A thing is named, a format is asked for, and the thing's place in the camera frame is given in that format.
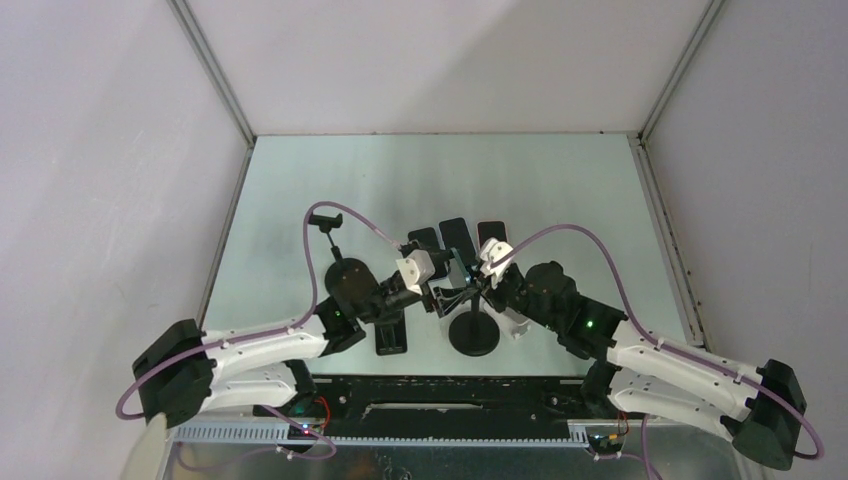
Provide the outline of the light blue phone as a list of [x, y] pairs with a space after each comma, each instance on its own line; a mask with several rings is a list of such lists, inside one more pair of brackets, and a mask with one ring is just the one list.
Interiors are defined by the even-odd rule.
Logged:
[[466, 266], [476, 263], [477, 252], [465, 218], [443, 220], [438, 223], [438, 229], [446, 249], [456, 249]]

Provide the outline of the black round-base phone stand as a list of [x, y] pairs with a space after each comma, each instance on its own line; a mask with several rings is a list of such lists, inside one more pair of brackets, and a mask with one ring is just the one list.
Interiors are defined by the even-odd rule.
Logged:
[[317, 226], [325, 234], [331, 246], [334, 262], [324, 275], [324, 285], [328, 293], [338, 303], [353, 305], [364, 302], [372, 293], [377, 283], [367, 265], [359, 259], [345, 257], [341, 249], [334, 243], [331, 232], [343, 225], [343, 215], [335, 217], [310, 214], [308, 224]]

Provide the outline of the black gooseneck phone stand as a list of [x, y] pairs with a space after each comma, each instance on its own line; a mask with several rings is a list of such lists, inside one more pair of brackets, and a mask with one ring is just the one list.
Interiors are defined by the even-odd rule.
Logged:
[[448, 327], [450, 345], [468, 357], [488, 355], [500, 341], [499, 327], [494, 318], [481, 309], [481, 300], [481, 293], [475, 292], [470, 299], [470, 309], [459, 313]]

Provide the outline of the pink phone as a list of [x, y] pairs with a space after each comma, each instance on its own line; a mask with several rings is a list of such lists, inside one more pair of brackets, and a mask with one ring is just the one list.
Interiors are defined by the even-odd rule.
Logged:
[[507, 227], [501, 220], [486, 220], [477, 223], [477, 238], [480, 245], [484, 245], [490, 239], [497, 241], [508, 241]]

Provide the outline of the white flat phone stand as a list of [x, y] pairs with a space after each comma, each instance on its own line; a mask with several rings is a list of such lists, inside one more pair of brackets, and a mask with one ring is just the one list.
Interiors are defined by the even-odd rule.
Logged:
[[487, 313], [493, 318], [501, 334], [510, 340], [521, 338], [530, 329], [531, 320], [510, 308], [496, 311], [493, 307], [488, 307]]

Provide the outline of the right controller board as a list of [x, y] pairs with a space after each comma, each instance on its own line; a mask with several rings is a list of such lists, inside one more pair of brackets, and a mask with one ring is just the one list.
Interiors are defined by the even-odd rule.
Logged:
[[593, 455], [601, 457], [618, 456], [622, 453], [625, 443], [625, 435], [594, 435], [589, 438], [589, 450]]

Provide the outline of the left controller board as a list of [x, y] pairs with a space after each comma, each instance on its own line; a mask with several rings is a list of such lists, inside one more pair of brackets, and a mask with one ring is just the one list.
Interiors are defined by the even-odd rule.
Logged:
[[288, 442], [316, 442], [319, 440], [316, 433], [310, 429], [301, 430], [299, 428], [295, 428], [290, 426], [286, 435], [286, 439]]

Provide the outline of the teal phone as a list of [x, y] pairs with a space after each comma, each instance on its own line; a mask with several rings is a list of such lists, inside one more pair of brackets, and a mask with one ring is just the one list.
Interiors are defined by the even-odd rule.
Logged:
[[461, 252], [456, 248], [450, 250], [451, 259], [448, 262], [448, 280], [455, 289], [467, 287], [470, 282], [470, 274], [463, 261]]

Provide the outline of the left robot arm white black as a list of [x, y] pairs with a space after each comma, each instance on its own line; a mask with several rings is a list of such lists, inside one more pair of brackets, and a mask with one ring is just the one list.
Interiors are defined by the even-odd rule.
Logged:
[[304, 416], [316, 403], [306, 361], [345, 352], [405, 319], [421, 304], [443, 317], [473, 291], [473, 274], [455, 250], [416, 242], [401, 249], [396, 271], [378, 281], [361, 260], [338, 255], [328, 268], [328, 296], [296, 320], [244, 330], [204, 331], [195, 320], [169, 326], [133, 362], [131, 393], [140, 418], [167, 427], [200, 413], [242, 406], [282, 407]]

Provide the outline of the black folding phone stand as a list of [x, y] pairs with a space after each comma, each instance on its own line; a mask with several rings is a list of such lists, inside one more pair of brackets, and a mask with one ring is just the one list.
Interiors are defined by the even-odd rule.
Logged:
[[378, 356], [399, 355], [408, 351], [405, 313], [394, 313], [374, 324], [375, 351]]

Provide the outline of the controller board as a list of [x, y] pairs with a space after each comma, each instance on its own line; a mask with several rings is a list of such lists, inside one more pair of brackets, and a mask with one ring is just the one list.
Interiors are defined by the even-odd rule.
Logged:
[[295, 428], [290, 426], [286, 435], [286, 439], [288, 442], [316, 442], [319, 440], [316, 433], [310, 429], [301, 430], [299, 428]]
[[622, 453], [625, 443], [625, 435], [594, 435], [589, 438], [589, 450], [593, 455], [601, 457], [618, 456]]

